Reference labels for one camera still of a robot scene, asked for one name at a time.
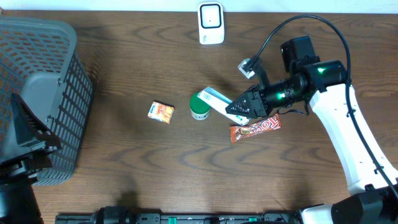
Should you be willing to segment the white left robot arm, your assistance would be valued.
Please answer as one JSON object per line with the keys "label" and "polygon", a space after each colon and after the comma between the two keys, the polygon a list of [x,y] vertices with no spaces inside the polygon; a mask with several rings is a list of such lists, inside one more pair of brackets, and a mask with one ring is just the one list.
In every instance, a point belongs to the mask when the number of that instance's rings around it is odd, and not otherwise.
{"label": "white left robot arm", "polygon": [[43,223],[32,184],[38,172],[52,167],[49,154],[61,149],[61,142],[16,93],[11,109],[1,143],[1,223]]}

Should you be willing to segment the white green medicine box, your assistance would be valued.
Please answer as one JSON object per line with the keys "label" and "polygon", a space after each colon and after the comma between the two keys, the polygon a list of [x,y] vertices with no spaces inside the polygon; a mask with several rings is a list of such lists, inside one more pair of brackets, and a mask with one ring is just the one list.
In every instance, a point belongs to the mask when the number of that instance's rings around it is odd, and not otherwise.
{"label": "white green medicine box", "polygon": [[245,116],[228,114],[226,112],[226,107],[229,106],[232,101],[210,86],[200,91],[197,97],[208,104],[211,108],[240,126],[244,126],[250,121],[250,119]]}

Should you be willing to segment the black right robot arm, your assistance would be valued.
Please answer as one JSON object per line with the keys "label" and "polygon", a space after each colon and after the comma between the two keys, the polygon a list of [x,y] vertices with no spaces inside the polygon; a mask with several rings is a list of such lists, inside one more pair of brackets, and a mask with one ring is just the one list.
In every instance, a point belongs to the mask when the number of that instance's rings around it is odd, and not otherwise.
{"label": "black right robot arm", "polygon": [[290,77],[271,84],[258,58],[247,58],[239,70],[258,77],[226,107],[226,112],[259,118],[272,110],[305,102],[325,127],[345,172],[350,196],[333,205],[313,205],[290,215],[292,223],[397,223],[397,170],[375,140],[356,101],[346,86],[347,70],[339,60],[322,62],[308,36],[280,47]]}

